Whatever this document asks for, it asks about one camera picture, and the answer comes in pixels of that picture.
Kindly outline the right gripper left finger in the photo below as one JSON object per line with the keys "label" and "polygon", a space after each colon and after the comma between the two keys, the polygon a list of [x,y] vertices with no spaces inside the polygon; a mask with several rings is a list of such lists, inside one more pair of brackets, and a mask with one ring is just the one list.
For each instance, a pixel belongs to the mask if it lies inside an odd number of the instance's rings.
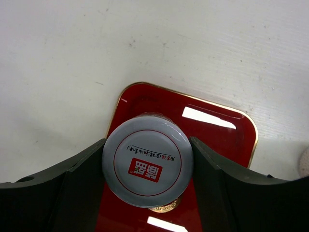
{"label": "right gripper left finger", "polygon": [[0,185],[2,232],[93,232],[104,190],[101,139],[45,170]]}

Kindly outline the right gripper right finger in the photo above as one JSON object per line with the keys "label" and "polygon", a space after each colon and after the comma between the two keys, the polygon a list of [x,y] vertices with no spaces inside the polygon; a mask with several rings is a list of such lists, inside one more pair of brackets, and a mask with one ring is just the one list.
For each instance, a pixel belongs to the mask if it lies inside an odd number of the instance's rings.
{"label": "right gripper right finger", "polygon": [[193,181],[205,232],[306,232],[309,179],[274,178],[218,154],[196,137]]}

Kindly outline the grey-lid spice jar front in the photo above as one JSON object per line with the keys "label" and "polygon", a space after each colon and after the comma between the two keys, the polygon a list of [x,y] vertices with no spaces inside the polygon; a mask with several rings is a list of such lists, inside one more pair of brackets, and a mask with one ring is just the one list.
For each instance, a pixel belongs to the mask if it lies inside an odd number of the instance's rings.
{"label": "grey-lid spice jar front", "polygon": [[163,206],[180,197],[193,167],[187,136],[159,116],[138,116],[122,123],[109,135],[102,152],[102,170],[110,190],[141,208]]}

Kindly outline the pink-lid spice bottle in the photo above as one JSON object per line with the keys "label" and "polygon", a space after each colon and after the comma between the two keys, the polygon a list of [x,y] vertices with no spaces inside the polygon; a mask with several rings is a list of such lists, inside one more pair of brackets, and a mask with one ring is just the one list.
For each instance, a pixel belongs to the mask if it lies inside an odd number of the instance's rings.
{"label": "pink-lid spice bottle", "polygon": [[309,148],[307,147],[300,155],[298,161],[298,172],[300,177],[306,177],[309,175]]}

